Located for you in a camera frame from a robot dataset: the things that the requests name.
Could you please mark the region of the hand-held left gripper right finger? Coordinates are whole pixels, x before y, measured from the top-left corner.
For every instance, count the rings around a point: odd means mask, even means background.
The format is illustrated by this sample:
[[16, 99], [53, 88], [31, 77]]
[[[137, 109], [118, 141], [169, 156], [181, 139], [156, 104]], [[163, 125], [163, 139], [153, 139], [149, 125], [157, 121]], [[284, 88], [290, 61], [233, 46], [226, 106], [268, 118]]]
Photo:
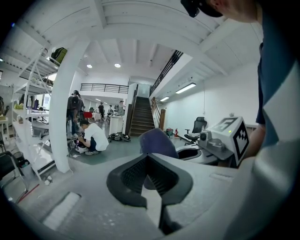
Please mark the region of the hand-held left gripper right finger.
[[154, 190], [147, 194], [154, 224], [149, 240], [227, 240], [230, 221], [223, 197], [237, 171], [147, 155], [147, 176]]

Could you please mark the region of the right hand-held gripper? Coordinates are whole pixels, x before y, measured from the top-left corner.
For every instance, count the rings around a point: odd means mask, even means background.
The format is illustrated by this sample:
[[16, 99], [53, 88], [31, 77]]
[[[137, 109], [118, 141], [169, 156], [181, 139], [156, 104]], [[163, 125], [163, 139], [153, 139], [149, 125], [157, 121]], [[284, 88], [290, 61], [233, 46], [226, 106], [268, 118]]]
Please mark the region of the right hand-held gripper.
[[231, 160], [230, 167], [238, 167], [249, 146], [249, 137], [242, 117], [226, 117], [218, 124], [203, 130], [197, 139], [197, 144], [176, 148], [177, 152], [189, 149], [199, 150], [200, 147], [211, 154], [180, 158], [203, 165], [216, 165], [218, 159]]

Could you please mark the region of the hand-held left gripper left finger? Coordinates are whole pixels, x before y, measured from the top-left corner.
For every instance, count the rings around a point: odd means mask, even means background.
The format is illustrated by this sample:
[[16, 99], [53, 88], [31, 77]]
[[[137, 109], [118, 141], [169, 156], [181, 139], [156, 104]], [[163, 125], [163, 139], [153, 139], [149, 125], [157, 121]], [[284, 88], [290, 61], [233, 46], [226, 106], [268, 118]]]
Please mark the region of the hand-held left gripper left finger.
[[145, 208], [121, 204], [106, 179], [116, 167], [140, 154], [75, 173], [40, 197], [29, 210], [13, 205], [23, 223], [42, 240], [160, 240], [164, 234]]

